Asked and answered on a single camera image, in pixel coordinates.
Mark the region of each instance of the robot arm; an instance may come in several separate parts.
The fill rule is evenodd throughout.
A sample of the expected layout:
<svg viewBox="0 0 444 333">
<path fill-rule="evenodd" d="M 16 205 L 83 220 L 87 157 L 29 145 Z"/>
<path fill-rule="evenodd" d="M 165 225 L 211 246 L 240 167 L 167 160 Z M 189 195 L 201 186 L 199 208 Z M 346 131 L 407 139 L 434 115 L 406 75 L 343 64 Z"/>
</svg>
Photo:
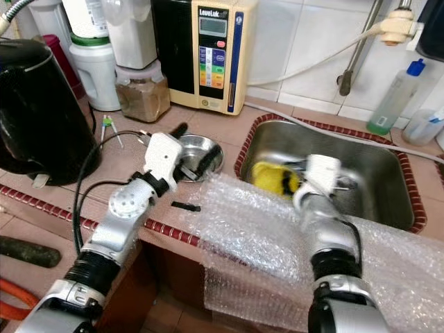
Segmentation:
<svg viewBox="0 0 444 333">
<path fill-rule="evenodd" d="M 388 333 L 370 287 L 362 280 L 359 233 L 336 210 L 334 191 L 341 163 L 310 155 L 306 183 L 293 197 L 302 217 L 314 273 L 310 333 Z"/>
<path fill-rule="evenodd" d="M 111 195 L 104 220 L 82 247 L 74 265 L 63 279 L 55 281 L 18 333 L 95 332 L 105 298 L 134 248 L 149 207 L 165 192 L 177 188 L 173 173 L 181 156 L 182 144 L 173 136 L 152 135 L 145 174 L 136 173 L 133 181 Z"/>
</svg>

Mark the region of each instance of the black electric kettle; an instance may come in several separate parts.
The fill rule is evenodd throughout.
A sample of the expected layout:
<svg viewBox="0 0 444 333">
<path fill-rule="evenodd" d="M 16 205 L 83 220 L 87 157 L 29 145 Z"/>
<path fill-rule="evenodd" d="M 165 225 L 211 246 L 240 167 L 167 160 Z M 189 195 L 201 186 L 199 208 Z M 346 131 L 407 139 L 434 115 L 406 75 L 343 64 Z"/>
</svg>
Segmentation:
<svg viewBox="0 0 444 333">
<path fill-rule="evenodd" d="M 67 185 L 95 145 L 50 48 L 32 40 L 0 41 L 0 168 Z M 87 174 L 100 160 L 97 151 Z"/>
</svg>

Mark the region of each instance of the metal bowl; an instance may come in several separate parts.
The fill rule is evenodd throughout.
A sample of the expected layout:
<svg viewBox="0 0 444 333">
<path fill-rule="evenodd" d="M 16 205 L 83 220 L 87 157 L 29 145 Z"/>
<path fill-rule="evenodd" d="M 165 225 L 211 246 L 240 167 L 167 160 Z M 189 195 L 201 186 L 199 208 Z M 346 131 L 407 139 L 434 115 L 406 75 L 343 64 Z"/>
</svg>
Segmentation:
<svg viewBox="0 0 444 333">
<path fill-rule="evenodd" d="M 180 138 L 180 142 L 183 144 L 183 165 L 191 171 L 195 171 L 199 165 L 199 162 L 208 154 L 208 152 L 214 147 L 219 146 L 217 142 L 214 142 L 207 137 L 200 135 L 183 135 Z M 223 166 L 223 151 L 219 146 L 220 153 L 212 160 L 208 171 L 218 173 Z M 183 179 L 184 182 L 201 182 L 207 178 L 205 173 L 199 180 L 191 180 L 187 177 Z"/>
</svg>

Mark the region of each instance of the pink countertop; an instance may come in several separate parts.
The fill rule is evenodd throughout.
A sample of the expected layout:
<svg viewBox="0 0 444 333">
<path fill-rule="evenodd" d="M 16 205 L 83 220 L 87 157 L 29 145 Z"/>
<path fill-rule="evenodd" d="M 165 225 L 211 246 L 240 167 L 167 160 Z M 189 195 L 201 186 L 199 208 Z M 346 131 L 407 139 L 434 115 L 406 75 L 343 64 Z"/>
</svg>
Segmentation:
<svg viewBox="0 0 444 333">
<path fill-rule="evenodd" d="M 275 108 L 276 110 L 295 117 L 366 132 L 365 123 L 362 121 L 294 108 L 290 105 L 282 105 L 259 99 L 248 99 L 248 101 Z M 81 105 L 85 114 L 87 114 L 89 111 L 87 111 L 86 105 L 84 103 Z M 150 133 L 159 131 L 168 132 L 179 123 L 187 122 L 191 133 L 210 137 L 221 145 L 225 153 L 225 164 L 222 172 L 235 177 L 234 162 L 241 150 L 241 146 L 245 142 L 246 135 L 254 120 L 263 114 L 265 114 L 265 112 L 244 107 L 244 110 L 238 117 L 229 117 L 215 112 L 192 110 L 174 105 L 161 119 L 151 124 L 127 119 L 123 117 L 120 112 L 115 112 L 111 115 L 118 130 L 142 129 Z M 96 112 L 96 118 L 99 123 L 101 122 L 101 117 L 102 113 Z M 100 131 L 100 126 L 98 126 L 96 133 L 97 139 L 100 137 Z M 398 146 L 418 149 L 432 155 L 443 153 L 436 142 L 422 148 L 412 147 L 402 140 L 400 134 L 401 130 L 394 129 L 391 131 L 391 134 L 386 135 L 385 138 L 391 140 Z M 146 148 L 132 137 L 122 137 L 122 140 L 125 149 L 120 148 L 117 140 L 112 140 L 105 145 L 101 166 L 90 177 L 84 180 L 82 189 L 86 189 L 86 187 L 92 183 L 100 180 L 127 180 L 135 171 L 142 170 Z M 419 157 L 409 156 L 409 159 L 427 214 L 427 226 L 420 235 L 444 241 L 444 186 L 437 168 L 433 162 Z M 48 203 L 49 206 L 47 207 L 56 206 L 63 210 L 71 211 L 75 185 L 45 187 L 37 190 L 31 187 L 31 180 L 26 176 L 6 173 L 2 170 L 0 170 L 0 185 L 7 186 Z M 105 214 L 108 198 L 113 189 L 114 187 L 104 186 L 93 191 L 85 201 L 82 216 L 86 219 L 99 222 Z M 184 211 L 170 206 L 173 200 L 187 202 L 189 197 L 199 191 L 199 189 L 199 184 L 181 183 L 176 193 L 169 193 L 162 197 L 162 200 L 152 209 L 150 218 L 163 224 L 150 223 L 148 227 L 157 231 L 142 228 L 139 233 L 140 238 L 190 259 L 199 260 L 200 255 L 198 250 L 193 246 L 187 245 L 187 242 L 194 242 L 195 239 L 187 234 L 189 232 L 189 226 L 187 225 L 186 218 L 184 218 Z M 4 205 L 3 200 L 5 200 L 4 196 L 0 196 L 0 205 Z M 69 234 L 71 226 L 68 223 L 64 225 L 63 223 L 60 225 L 54 225 L 54 223 L 45 225 L 45 222 L 41 223 L 43 223 L 41 225 L 42 228 L 66 238 L 71 237 Z M 160 230 L 160 228 L 168 229 L 167 232 L 165 232 L 165 230 Z"/>
</svg>

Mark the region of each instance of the green lid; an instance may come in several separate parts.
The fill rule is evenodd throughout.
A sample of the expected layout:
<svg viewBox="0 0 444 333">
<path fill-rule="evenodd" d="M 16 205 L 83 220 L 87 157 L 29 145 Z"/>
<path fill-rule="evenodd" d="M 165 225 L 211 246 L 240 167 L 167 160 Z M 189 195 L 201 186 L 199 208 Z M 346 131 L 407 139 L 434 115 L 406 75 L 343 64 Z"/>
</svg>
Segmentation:
<svg viewBox="0 0 444 333">
<path fill-rule="evenodd" d="M 110 38 L 108 37 L 82 38 L 71 33 L 71 41 L 75 45 L 80 45 L 80 46 L 101 46 L 109 44 Z"/>
</svg>

